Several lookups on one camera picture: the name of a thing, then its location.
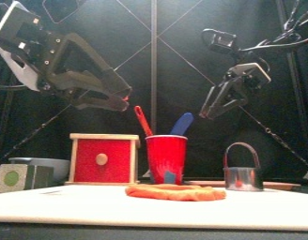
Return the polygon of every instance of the orange cloth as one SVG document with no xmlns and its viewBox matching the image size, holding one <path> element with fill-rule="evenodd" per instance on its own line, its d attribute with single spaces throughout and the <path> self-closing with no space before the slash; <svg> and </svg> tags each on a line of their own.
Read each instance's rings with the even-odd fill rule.
<svg viewBox="0 0 308 240">
<path fill-rule="evenodd" d="M 212 187 L 180 186 L 174 184 L 130 185 L 127 195 L 136 198 L 174 200 L 174 201 L 214 201 L 226 199 L 226 191 Z"/>
</svg>

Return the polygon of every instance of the red drawer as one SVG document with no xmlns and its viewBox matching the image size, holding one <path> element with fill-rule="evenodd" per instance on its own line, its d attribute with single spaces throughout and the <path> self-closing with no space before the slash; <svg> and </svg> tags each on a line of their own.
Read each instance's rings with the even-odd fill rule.
<svg viewBox="0 0 308 240">
<path fill-rule="evenodd" d="M 71 134 L 72 168 L 68 184 L 136 183 L 136 135 Z"/>
</svg>

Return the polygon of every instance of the metal bucket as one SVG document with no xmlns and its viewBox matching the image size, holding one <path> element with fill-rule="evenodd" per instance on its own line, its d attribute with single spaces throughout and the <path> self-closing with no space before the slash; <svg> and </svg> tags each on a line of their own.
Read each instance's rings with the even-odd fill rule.
<svg viewBox="0 0 308 240">
<path fill-rule="evenodd" d="M 228 151 L 234 145 L 242 145 L 248 148 L 254 156 L 254 161 L 256 165 L 255 168 L 228 167 Z M 234 144 L 231 144 L 224 154 L 223 166 L 224 166 L 223 170 L 224 170 L 226 188 L 228 190 L 236 190 L 236 191 L 262 191 L 263 190 L 258 152 L 248 143 L 235 142 Z"/>
</svg>

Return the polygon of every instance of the drawer knob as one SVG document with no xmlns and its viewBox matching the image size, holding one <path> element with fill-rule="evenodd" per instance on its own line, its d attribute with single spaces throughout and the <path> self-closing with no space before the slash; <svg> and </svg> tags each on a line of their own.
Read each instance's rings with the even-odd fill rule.
<svg viewBox="0 0 308 240">
<path fill-rule="evenodd" d="M 110 158 L 108 158 L 108 156 L 107 156 L 106 154 L 99 154 L 99 155 L 96 156 L 96 163 L 97 163 L 97 165 L 100 165 L 100 166 L 106 165 L 107 162 L 108 162 L 108 160 L 110 160 Z"/>
</svg>

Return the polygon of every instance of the cup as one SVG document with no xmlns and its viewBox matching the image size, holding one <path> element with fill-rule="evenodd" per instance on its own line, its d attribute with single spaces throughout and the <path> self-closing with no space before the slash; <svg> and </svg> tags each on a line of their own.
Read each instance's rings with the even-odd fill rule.
<svg viewBox="0 0 308 240">
<path fill-rule="evenodd" d="M 154 135 L 146 140 L 154 183 L 180 185 L 188 138 L 178 135 Z"/>
</svg>

